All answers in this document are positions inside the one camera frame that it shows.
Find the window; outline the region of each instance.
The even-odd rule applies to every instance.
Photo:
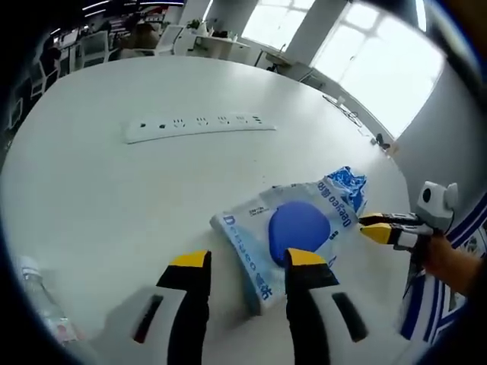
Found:
[[[285,51],[314,0],[259,0],[242,37]]]
[[[347,7],[312,62],[394,139],[429,98],[443,64],[443,54],[421,33],[360,2]]]

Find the blue oval object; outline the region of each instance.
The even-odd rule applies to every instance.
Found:
[[[314,205],[289,202],[280,205],[269,222],[269,250],[274,262],[284,267],[288,248],[315,252],[331,231],[326,216]]]

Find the round white table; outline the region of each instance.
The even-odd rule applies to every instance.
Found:
[[[124,143],[126,123],[182,111],[259,113],[278,129]],[[45,268],[46,286],[87,338],[174,256],[210,249],[212,338],[248,314],[237,255],[211,216],[343,165],[367,174],[366,211],[409,211],[396,164],[319,91],[214,59],[126,59],[60,79],[33,108],[2,171],[2,219],[12,255]],[[334,270],[392,317],[408,262],[355,229]]]

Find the plastic packaging bag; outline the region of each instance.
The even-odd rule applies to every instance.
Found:
[[[285,295],[286,245],[314,251],[333,264],[335,245],[357,223],[355,212],[365,204],[365,182],[365,176],[357,178],[345,167],[317,182],[275,186],[212,217],[211,226],[240,257],[254,313],[263,314]]]

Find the electrical outlet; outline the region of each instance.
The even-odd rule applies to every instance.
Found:
[[[129,123],[125,131],[126,143],[152,139],[198,135],[202,133],[236,131],[272,131],[275,126],[258,114],[222,113],[215,116],[177,116],[164,118],[152,116]]]

